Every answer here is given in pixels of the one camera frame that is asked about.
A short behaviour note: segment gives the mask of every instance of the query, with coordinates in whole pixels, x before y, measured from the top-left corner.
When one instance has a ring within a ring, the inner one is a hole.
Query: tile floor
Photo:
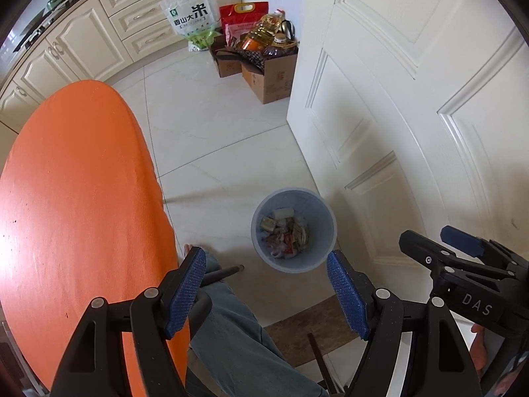
[[[223,266],[244,264],[229,283],[263,326],[334,294],[324,266],[299,275],[277,272],[250,239],[253,212],[269,193],[286,186],[316,190],[287,125],[288,99],[262,105],[242,76],[220,79],[208,53],[186,49],[113,87],[145,136],[180,252],[185,243],[200,244]],[[359,361],[351,364],[347,354],[363,350],[348,345],[325,356],[340,382]],[[315,361],[299,369],[321,380]]]

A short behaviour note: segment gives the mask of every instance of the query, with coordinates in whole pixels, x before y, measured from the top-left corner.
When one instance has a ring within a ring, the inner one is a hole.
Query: blue jeans
[[[220,269],[207,254],[206,272]],[[213,308],[191,341],[211,377],[231,397],[327,397],[326,390],[288,364],[252,311],[223,281],[204,287]],[[214,394],[190,370],[191,397]]]

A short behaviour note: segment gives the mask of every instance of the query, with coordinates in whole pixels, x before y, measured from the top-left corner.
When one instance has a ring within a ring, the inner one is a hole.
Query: trash can
[[[261,220],[272,216],[275,209],[291,207],[307,222],[308,245],[293,258],[274,258],[264,241]],[[257,254],[269,266],[285,273],[313,270],[325,261],[334,249],[337,237],[336,218],[327,202],[317,193],[305,188],[283,188],[271,193],[253,214],[251,236]]]

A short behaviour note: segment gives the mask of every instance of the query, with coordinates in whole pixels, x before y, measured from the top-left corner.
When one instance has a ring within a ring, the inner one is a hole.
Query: cabinet handle
[[[53,42],[51,45],[55,48],[57,52],[59,52],[59,55],[64,55],[64,49],[59,43]]]
[[[57,52],[55,52],[54,48],[52,48],[51,46],[48,46],[48,50],[50,51],[50,54],[51,54],[52,57],[54,57],[56,60],[60,59],[59,54],[57,54]]]
[[[132,20],[133,20],[133,21],[137,21],[138,19],[141,19],[141,18],[143,18],[144,16],[147,16],[149,13],[153,13],[154,11],[156,11],[156,7],[153,7],[152,9],[147,10],[145,13],[142,13],[141,15],[134,16],[134,17],[132,18]]]
[[[17,91],[22,97],[27,97],[26,91],[24,91],[21,87],[17,87]]]
[[[164,31],[162,34],[157,35],[156,37],[150,38],[149,40],[145,40],[145,44],[148,45],[149,43],[155,42],[159,39],[161,39],[163,36],[167,34],[166,31]]]

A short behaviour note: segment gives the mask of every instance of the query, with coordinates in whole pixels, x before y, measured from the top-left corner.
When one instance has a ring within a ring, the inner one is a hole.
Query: orange table cover
[[[90,300],[135,298],[178,267],[149,151],[121,96],[98,81],[48,98],[0,177],[0,301],[35,374],[51,388]],[[145,392],[123,334],[133,395]],[[184,380],[186,327],[168,342]]]

